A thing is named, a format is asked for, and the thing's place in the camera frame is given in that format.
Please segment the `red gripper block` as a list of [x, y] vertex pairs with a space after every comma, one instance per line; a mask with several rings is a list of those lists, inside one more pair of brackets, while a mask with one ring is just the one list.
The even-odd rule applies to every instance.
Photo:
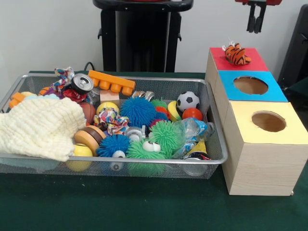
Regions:
[[[247, 24], [247, 31], [260, 33], [262, 29], [263, 19], [266, 11], [266, 5], [280, 5], [282, 0], [235, 0], [242, 4], [250, 4], [250, 13]], [[255, 5], [254, 4], [265, 4], [260, 5], [260, 14], [259, 17], [255, 18]]]

